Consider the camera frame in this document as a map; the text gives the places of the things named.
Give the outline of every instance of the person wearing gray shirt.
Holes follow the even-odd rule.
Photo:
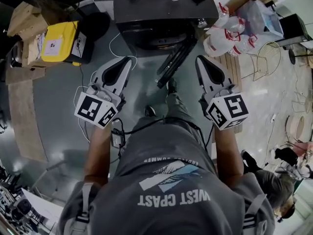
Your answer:
[[[172,119],[132,134],[109,182],[112,125],[95,127],[57,234],[273,234],[273,210],[255,175],[244,175],[233,128],[214,128],[217,174],[174,79],[166,102]],[[150,106],[145,115],[134,129],[156,119]]]

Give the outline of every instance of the white cube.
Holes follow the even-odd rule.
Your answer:
[[[249,115],[242,93],[213,98],[206,112],[219,130],[239,125]]]
[[[113,103],[84,92],[80,94],[75,110],[75,116],[101,129],[104,129],[117,113]]]

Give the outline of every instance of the forearm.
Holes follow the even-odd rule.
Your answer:
[[[105,129],[94,128],[85,163],[85,182],[98,183],[100,186],[108,182],[110,169],[111,127],[109,123]]]
[[[237,147],[234,128],[223,131],[215,128],[215,141],[219,178],[232,187],[244,173],[244,163]]]

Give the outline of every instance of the backpack strap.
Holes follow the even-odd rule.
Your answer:
[[[83,209],[76,217],[70,218],[64,227],[64,235],[87,235],[87,225],[89,224],[89,194],[93,183],[84,183]]]
[[[267,228],[266,220],[258,220],[257,213],[266,199],[266,194],[259,194],[246,211],[243,235],[263,235]]]

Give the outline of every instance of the black shoe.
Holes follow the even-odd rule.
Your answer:
[[[150,105],[147,105],[145,107],[145,116],[146,117],[156,117],[156,112]]]
[[[177,82],[173,77],[166,83],[167,94],[176,93],[177,92]]]

